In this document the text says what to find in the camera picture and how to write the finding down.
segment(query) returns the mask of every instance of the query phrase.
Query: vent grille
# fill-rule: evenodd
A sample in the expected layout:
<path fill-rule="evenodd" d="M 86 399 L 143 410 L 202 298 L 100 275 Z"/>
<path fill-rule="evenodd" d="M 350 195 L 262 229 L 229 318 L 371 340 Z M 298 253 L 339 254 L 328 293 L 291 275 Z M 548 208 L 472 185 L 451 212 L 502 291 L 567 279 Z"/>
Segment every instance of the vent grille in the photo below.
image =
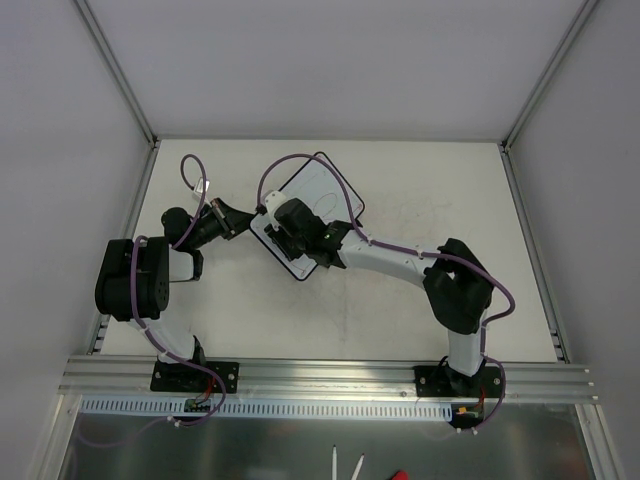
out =
<path fill-rule="evenodd" d="M 158 416 L 185 413 L 186 398 L 109 397 L 88 395 L 83 398 L 83 413 Z M 219 417 L 238 418 L 322 418 L 322 419 L 377 419 L 405 421 L 450 421 L 449 403 L 427 402 L 348 402 L 348 401 L 293 401 L 293 400 L 241 400 L 227 398 Z"/>

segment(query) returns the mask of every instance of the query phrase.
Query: white pen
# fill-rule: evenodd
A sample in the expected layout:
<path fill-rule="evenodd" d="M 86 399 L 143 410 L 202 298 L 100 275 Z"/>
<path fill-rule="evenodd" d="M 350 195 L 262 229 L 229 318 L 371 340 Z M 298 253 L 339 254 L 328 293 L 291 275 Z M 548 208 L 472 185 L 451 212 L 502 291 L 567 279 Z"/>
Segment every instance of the white pen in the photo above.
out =
<path fill-rule="evenodd" d="M 333 462 L 331 464 L 331 480 L 338 480 L 338 449 L 333 446 Z"/>
<path fill-rule="evenodd" d="M 360 469 L 362 468 L 362 462 L 364 462 L 364 453 L 360 456 L 360 460 L 356 464 L 356 469 L 353 471 L 353 475 L 351 475 L 351 480 L 358 480 L 358 475 L 360 475 Z"/>

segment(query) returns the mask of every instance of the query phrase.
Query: black mounting plate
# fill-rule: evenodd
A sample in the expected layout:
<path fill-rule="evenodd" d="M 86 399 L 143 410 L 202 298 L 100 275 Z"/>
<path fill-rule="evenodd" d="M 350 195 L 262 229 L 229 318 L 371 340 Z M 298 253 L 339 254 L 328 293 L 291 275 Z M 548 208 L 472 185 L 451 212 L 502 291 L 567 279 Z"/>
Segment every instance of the black mounting plate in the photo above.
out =
<path fill-rule="evenodd" d="M 227 394 L 238 391 L 240 364 L 237 362 L 207 362 L 207 368 L 213 370 L 224 381 Z M 151 377 L 152 392 L 202 393 L 207 389 L 210 375 L 182 364 L 166 364 L 156 361 Z M 218 382 L 213 393 L 222 393 Z"/>
<path fill-rule="evenodd" d="M 417 365 L 413 367 L 415 376 L 416 395 L 418 398 L 455 398 L 459 395 L 453 391 L 450 383 L 444 375 L 444 371 L 437 365 Z M 469 397 L 479 398 L 481 388 L 484 388 L 485 398 L 499 398 L 502 394 L 502 376 L 500 369 L 493 366 L 485 366 L 480 371 L 480 381 Z"/>

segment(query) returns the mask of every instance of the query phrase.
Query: small white board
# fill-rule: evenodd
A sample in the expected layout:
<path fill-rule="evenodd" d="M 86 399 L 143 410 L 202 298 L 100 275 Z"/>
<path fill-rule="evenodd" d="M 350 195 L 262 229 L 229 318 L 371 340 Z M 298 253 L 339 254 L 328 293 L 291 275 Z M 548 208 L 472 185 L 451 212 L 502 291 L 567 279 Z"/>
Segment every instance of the small white board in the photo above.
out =
<path fill-rule="evenodd" d="M 349 182 L 344 178 L 342 173 L 329 160 L 326 155 L 320 158 L 331 164 L 334 171 L 340 175 L 340 178 L 347 187 L 349 199 L 353 207 L 353 213 L 356 218 L 364 211 L 364 202 L 358 194 L 351 188 Z M 349 221 L 349 212 L 347 203 L 344 199 L 342 189 L 334 175 L 324 167 L 321 163 L 309 160 L 293 177 L 291 177 L 279 190 L 284 193 L 287 198 L 299 198 L 305 205 L 311 208 L 314 215 L 319 216 L 325 223 L 334 220 Z M 293 261 L 282 253 L 275 243 L 265 233 L 265 228 L 270 224 L 268 215 L 256 215 L 251 221 L 251 232 L 260 242 L 269 249 L 273 256 L 293 275 L 297 280 L 306 280 L 313 273 L 318 264 L 315 260 L 302 255 Z"/>

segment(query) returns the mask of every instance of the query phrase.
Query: metal frame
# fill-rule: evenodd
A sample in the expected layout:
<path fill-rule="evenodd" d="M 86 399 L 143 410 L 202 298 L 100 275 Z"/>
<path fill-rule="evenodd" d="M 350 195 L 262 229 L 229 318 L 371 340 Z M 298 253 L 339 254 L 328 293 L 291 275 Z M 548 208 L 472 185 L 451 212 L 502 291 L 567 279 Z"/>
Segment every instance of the metal frame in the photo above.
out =
<path fill-rule="evenodd" d="M 131 236 L 135 230 L 158 153 L 158 136 L 149 124 L 88 0 L 72 1 L 127 107 L 150 145 L 138 192 L 122 232 L 124 236 Z M 554 342 L 558 347 L 558 358 L 566 362 L 570 361 L 571 352 L 565 329 L 561 319 L 558 318 L 555 301 L 529 224 L 526 206 L 518 185 L 517 172 L 509 157 L 509 151 L 537 105 L 544 98 L 558 69 L 599 3 L 599 0 L 584 0 L 536 81 L 500 151 L 544 311 Z M 59 388 L 60 397 L 50 427 L 49 442 L 46 450 L 38 456 L 39 468 L 36 469 L 34 478 L 57 478 L 83 395 L 135 395 L 141 398 L 154 398 L 158 395 L 149 391 L 149 380 L 155 360 L 153 357 L 91 356 L 92 353 L 100 350 L 100 335 L 103 329 L 106 329 L 107 318 L 97 314 L 95 323 L 96 329 L 91 342 L 88 342 L 90 343 L 88 355 L 73 356 L 67 364 Z M 428 363 L 260 359 L 239 361 L 241 370 L 237 399 L 240 401 L 242 399 L 287 399 L 294 403 L 302 403 L 329 400 L 357 404 L 365 400 L 373 400 L 414 405 L 418 399 L 415 396 L 412 367 L 416 364 Z M 596 478 L 624 478 L 588 368 L 570 363 L 507 364 L 505 370 L 507 378 L 505 402 L 575 405 L 585 447 Z M 449 400 L 451 399 L 424 399 L 426 402 L 435 401 L 436 403 Z"/>

